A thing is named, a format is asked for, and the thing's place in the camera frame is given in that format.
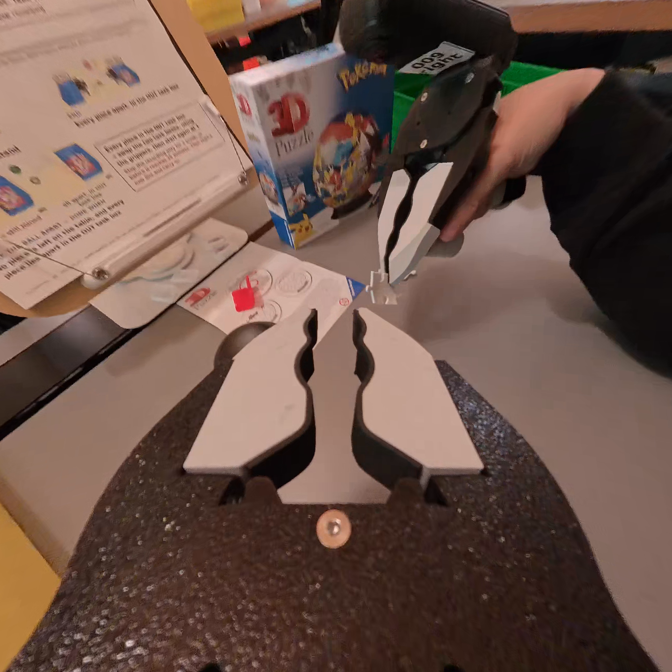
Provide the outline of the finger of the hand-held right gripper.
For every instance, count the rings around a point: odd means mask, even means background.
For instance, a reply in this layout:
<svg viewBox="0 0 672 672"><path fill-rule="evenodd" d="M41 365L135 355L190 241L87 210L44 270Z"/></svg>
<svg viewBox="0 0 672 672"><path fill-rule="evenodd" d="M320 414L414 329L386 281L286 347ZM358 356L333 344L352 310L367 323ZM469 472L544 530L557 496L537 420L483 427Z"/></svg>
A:
<svg viewBox="0 0 672 672"><path fill-rule="evenodd" d="M421 173L393 172L378 214L377 243L380 271L408 275L413 270L421 224L413 214L413 197Z"/></svg>
<svg viewBox="0 0 672 672"><path fill-rule="evenodd" d="M391 231L388 238L388 281L403 281L438 239L442 225L432 223L441 192L453 162L434 163L420 176L407 169L393 172L388 187L392 198Z"/></svg>

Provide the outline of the folded white leaflet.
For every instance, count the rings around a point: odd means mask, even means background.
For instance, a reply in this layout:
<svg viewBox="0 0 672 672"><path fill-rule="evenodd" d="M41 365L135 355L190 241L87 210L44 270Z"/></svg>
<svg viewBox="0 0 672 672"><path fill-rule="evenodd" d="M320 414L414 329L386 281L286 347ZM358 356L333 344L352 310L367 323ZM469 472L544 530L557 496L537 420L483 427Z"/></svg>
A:
<svg viewBox="0 0 672 672"><path fill-rule="evenodd" d="M258 281L264 306L237 313L231 291L245 275ZM248 243L189 290L178 306L226 334L248 323L279 323L296 311L313 308L321 339L364 291L364 284L345 275Z"/></svg>

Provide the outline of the person's right forearm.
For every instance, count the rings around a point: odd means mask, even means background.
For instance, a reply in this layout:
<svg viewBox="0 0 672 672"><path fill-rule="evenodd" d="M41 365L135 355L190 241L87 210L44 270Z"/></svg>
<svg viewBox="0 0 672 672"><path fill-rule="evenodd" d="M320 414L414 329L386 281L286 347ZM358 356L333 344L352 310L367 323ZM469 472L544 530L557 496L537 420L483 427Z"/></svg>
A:
<svg viewBox="0 0 672 672"><path fill-rule="evenodd" d="M671 374L671 73L608 72L533 174L610 332Z"/></svg>

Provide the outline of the small red plastic part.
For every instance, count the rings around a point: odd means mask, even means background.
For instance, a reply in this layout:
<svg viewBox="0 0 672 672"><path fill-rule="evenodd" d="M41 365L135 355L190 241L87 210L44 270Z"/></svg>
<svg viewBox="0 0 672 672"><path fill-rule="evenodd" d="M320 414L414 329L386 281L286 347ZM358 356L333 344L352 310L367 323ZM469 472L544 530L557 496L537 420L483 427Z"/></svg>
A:
<svg viewBox="0 0 672 672"><path fill-rule="evenodd" d="M264 306L259 283L252 279L250 275L245 275L243 281L231 291L231 298L237 313L244 313Z"/></svg>

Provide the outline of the white-backed puzzle piece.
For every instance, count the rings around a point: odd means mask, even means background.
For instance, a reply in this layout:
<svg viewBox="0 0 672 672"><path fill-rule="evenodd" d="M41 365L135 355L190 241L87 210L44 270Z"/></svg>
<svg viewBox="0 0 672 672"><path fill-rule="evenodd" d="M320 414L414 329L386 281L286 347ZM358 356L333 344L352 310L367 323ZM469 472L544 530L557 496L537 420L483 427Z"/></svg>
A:
<svg viewBox="0 0 672 672"><path fill-rule="evenodd" d="M372 303L375 305L397 305L398 296L389 276L383 271L371 272L370 282L365 287Z"/></svg>

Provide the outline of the green plastic bin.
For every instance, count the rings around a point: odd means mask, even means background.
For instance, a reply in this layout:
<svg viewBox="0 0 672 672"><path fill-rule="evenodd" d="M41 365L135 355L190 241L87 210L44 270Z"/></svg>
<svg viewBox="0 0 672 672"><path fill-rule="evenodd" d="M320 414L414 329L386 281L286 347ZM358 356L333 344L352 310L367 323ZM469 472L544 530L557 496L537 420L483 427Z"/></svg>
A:
<svg viewBox="0 0 672 672"><path fill-rule="evenodd" d="M501 77L502 89L500 97L508 96L513 91L535 81L545 79L562 72L562 69L544 65L510 63ZM396 72L394 76L394 101L392 109L391 150L394 148L401 124L406 119L410 108L423 89L431 81L428 75L413 75Z"/></svg>

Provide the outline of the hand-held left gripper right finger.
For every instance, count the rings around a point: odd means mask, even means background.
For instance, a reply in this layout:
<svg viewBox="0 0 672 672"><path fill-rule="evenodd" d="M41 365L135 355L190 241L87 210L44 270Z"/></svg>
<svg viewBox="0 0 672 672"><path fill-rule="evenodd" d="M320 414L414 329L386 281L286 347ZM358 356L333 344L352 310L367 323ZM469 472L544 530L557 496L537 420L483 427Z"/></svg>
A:
<svg viewBox="0 0 672 672"><path fill-rule="evenodd" d="M483 461L430 352L367 308L353 312L352 340L357 465L383 486L481 473Z"/></svg>

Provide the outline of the person's right hand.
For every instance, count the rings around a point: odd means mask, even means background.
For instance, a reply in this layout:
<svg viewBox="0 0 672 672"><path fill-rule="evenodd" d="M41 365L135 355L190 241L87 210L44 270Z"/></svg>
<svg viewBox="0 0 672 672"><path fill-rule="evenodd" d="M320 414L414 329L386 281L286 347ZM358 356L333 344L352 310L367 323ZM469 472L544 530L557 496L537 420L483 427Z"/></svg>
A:
<svg viewBox="0 0 672 672"><path fill-rule="evenodd" d="M532 172L567 120L606 75L602 69L559 72L529 83L500 103L485 168L448 219L440 240L449 242L487 212L507 181Z"/></svg>

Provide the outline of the blue white puzzle box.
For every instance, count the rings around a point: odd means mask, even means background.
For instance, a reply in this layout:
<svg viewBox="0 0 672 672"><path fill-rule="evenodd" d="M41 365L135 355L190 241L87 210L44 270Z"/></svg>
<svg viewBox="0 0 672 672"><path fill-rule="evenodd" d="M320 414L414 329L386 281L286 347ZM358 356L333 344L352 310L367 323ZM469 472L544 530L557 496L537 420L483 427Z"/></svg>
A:
<svg viewBox="0 0 672 672"><path fill-rule="evenodd" d="M394 69L339 44L230 76L280 240L298 249L375 204L391 153Z"/></svg>

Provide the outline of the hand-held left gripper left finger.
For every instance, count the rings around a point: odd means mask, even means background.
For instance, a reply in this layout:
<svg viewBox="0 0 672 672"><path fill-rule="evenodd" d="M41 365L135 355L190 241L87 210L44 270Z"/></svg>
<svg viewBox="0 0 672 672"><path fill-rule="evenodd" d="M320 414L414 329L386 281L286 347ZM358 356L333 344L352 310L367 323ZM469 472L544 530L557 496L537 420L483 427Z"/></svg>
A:
<svg viewBox="0 0 672 672"><path fill-rule="evenodd" d="M283 486L309 466L316 426L308 382L317 336L317 310L301 308L224 338L231 367L183 463L187 473L265 477Z"/></svg>

